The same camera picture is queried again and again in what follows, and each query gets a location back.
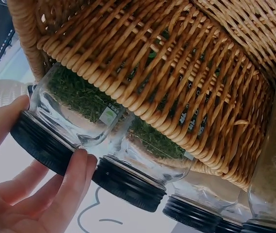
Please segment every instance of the sticker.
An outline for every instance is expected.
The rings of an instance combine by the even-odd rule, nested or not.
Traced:
[[[184,156],[185,156],[186,158],[188,158],[189,160],[191,160],[191,161],[194,160],[194,156],[192,156],[192,154],[190,154],[190,153],[187,152],[187,151],[184,153]]]
[[[109,103],[109,108],[116,114],[119,114],[119,110],[120,108],[115,107],[114,105],[112,105],[111,103]]]
[[[107,126],[110,126],[114,119],[116,118],[117,114],[109,107],[106,107],[99,117],[99,120],[101,120],[104,124]]]

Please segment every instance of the jar lid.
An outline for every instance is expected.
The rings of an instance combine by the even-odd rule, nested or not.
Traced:
[[[276,228],[265,227],[259,224],[246,222],[243,224],[242,233],[276,233]]]
[[[92,180],[113,195],[149,212],[155,212],[166,195],[164,189],[144,181],[106,158],[100,158]]]
[[[162,211],[168,217],[204,233],[214,233],[221,217],[170,196]]]
[[[59,139],[73,146],[38,117],[28,111],[22,112],[11,135],[33,158],[57,174],[65,175],[73,150]]]
[[[241,230],[242,226],[222,219],[219,225],[217,225],[215,233],[239,233]]]

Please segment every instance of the white surface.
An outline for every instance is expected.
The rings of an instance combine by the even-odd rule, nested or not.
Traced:
[[[15,55],[11,58],[11,61],[14,62],[9,61],[3,67],[3,70],[0,70],[0,79],[6,77],[7,79],[25,83],[34,81],[29,67],[27,67],[26,72],[19,72],[21,69],[25,69],[25,67],[21,67],[22,64],[25,64],[25,61],[20,59],[25,59],[25,57],[20,55],[20,50],[16,49]],[[8,135],[0,146],[0,182],[13,178],[31,161],[32,157]],[[52,172],[48,173],[38,188],[52,176]],[[66,232],[171,233],[177,222],[162,214],[166,200],[167,196],[156,213],[148,213],[124,202],[103,189],[98,190],[98,186],[92,183],[86,198],[83,200],[80,209]]]

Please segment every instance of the wicker weave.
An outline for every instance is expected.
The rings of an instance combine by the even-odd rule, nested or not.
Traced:
[[[45,51],[224,179],[248,185],[274,90],[239,45],[187,0],[8,2],[38,80],[51,64]],[[145,68],[152,50],[157,56]]]
[[[263,73],[276,78],[276,0],[193,0],[224,26]]]

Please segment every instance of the label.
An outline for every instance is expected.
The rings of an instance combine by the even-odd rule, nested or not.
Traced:
[[[99,120],[101,120],[107,126],[110,126],[116,117],[117,114],[111,108],[106,107],[101,116],[99,117]]]
[[[191,160],[191,161],[194,160],[194,156],[192,154],[190,154],[189,152],[187,152],[187,151],[184,153],[184,156],[186,158],[188,158],[189,160]]]
[[[188,81],[188,88],[189,88],[189,90],[192,88],[192,85],[193,85],[193,83],[191,81]],[[197,88],[196,98],[199,96],[199,94],[200,94],[200,88]],[[211,92],[206,96],[205,103],[207,103],[209,101],[210,95],[211,95]],[[184,109],[183,113],[181,114],[181,117],[179,119],[180,124],[183,124],[184,121],[185,121],[188,107],[189,107],[189,105],[187,104],[186,108]],[[193,115],[193,117],[191,119],[190,125],[188,127],[189,131],[192,131],[194,129],[197,116],[198,116],[198,109],[196,109],[196,111],[194,112],[194,115]],[[205,126],[206,126],[206,121],[207,121],[207,115],[205,115],[203,117],[203,119],[202,119],[199,131],[198,131],[198,136],[200,136],[203,133],[203,131],[205,129]]]
[[[119,114],[120,108],[115,107],[114,105],[112,105],[111,103],[109,103],[108,107],[116,114]]]

